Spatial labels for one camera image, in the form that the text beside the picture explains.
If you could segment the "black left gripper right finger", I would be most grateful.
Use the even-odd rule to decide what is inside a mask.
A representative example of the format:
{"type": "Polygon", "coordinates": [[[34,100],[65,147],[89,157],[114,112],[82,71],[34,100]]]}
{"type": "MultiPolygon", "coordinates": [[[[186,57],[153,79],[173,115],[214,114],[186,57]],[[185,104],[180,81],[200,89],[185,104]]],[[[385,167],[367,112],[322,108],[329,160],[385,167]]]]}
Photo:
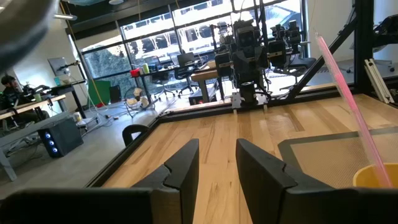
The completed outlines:
{"type": "Polygon", "coordinates": [[[253,223],[354,223],[354,190],[335,189],[246,139],[236,141],[236,163],[253,223]]]}

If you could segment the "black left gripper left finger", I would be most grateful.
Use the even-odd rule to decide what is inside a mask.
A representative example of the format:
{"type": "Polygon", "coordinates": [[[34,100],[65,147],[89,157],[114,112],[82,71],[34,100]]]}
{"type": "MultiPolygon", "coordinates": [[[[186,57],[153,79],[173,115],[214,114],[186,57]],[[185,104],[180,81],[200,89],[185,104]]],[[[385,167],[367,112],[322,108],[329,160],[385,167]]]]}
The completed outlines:
{"type": "Polygon", "coordinates": [[[199,140],[191,139],[155,171],[135,183],[146,190],[152,223],[192,223],[199,180],[199,140]]]}

